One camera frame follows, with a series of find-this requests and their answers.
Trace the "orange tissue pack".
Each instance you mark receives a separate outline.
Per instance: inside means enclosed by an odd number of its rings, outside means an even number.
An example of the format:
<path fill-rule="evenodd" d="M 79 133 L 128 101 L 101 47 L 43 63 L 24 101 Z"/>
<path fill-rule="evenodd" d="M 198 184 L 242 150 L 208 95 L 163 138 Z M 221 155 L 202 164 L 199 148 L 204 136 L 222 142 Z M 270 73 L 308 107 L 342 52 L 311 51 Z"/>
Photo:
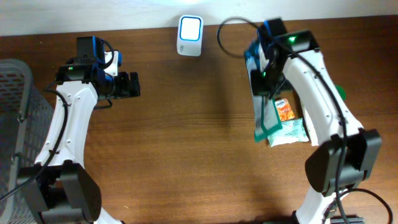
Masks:
<path fill-rule="evenodd" d="M 275 101 L 275 107 L 281 121 L 295 119 L 293 109 L 286 98 Z"/>

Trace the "green wipes package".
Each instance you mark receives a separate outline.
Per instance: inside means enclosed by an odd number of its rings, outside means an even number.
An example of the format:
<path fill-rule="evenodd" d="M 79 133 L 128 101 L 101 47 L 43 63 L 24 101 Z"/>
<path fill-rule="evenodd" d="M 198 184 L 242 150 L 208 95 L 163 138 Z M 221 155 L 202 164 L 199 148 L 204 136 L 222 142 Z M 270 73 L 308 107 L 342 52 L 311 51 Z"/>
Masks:
<path fill-rule="evenodd" d="M 251 58 L 258 60 L 261 68 L 265 68 L 269 62 L 265 58 L 262 45 L 258 40 L 254 41 L 244 53 L 249 84 Z M 252 94 L 251 96 L 254 107 L 254 140 L 261 142 L 268 139 L 269 135 L 282 129 L 282 121 L 275 107 L 275 99 L 269 99 L 268 96 L 254 96 Z"/>

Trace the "teal tissue pack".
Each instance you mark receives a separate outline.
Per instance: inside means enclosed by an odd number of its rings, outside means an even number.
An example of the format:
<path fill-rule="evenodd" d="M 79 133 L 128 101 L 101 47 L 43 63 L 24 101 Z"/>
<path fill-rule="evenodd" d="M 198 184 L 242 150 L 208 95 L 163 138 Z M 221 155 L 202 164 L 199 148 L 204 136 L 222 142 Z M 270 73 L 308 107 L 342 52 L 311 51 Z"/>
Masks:
<path fill-rule="evenodd" d="M 302 118 L 283 121 L 281 125 L 282 129 L 268 136 L 270 147 L 309 141 Z"/>

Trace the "green lid jar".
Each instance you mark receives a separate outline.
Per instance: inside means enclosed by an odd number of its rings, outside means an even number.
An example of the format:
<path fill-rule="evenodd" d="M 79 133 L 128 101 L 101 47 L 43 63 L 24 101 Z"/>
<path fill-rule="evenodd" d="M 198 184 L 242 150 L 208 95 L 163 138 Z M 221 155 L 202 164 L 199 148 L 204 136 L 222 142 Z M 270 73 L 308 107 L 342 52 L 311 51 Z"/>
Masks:
<path fill-rule="evenodd" d="M 346 100 L 346 92 L 342 86 L 335 85 L 336 90 L 338 91 L 340 97 L 342 98 L 343 101 Z"/>

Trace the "white long snack pouch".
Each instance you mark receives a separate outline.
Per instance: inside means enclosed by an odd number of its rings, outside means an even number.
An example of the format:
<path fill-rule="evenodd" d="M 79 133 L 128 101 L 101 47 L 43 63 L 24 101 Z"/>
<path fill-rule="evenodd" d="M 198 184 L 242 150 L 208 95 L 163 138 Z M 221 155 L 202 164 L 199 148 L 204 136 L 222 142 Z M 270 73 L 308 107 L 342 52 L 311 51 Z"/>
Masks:
<path fill-rule="evenodd" d="M 315 127 L 312 123 L 312 119 L 310 118 L 309 113 L 303 104 L 303 101 L 301 101 L 300 104 L 301 104 L 301 108 L 302 108 L 303 119 L 305 121 L 305 126 L 306 126 L 307 133 L 308 133 L 308 138 L 311 141 L 312 146 L 318 146 L 318 138 L 317 138 L 317 134 L 315 131 Z"/>

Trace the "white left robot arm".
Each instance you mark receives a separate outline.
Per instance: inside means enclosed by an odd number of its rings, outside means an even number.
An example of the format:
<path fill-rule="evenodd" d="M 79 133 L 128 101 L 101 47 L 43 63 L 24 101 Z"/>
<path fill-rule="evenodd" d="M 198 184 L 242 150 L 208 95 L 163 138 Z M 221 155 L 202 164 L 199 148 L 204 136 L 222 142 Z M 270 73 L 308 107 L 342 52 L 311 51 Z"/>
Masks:
<path fill-rule="evenodd" d="M 104 39 L 79 37 L 76 51 L 59 67 L 55 89 L 45 89 L 57 97 L 50 128 L 17 184 L 36 223 L 119 223 L 103 208 L 100 187 L 85 170 L 85 142 L 92 112 L 111 108 L 113 99 L 140 96 L 139 77 L 118 70 L 122 55 Z"/>

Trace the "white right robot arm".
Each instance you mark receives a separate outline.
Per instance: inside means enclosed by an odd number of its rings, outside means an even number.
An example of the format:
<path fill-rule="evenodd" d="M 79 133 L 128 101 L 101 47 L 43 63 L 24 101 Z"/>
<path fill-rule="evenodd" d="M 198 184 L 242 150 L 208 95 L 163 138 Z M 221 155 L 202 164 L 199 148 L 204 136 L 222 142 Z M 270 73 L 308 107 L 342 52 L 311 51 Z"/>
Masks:
<path fill-rule="evenodd" d="M 342 100 L 323 54 L 308 30 L 287 32 L 281 19 L 257 27 L 257 39 L 244 54 L 261 136 L 280 128 L 273 97 L 290 83 L 308 113 L 318 149 L 306 160 L 310 188 L 289 223 L 362 223 L 342 211 L 342 198 L 368 179 L 381 148 L 375 129 L 364 129 Z"/>

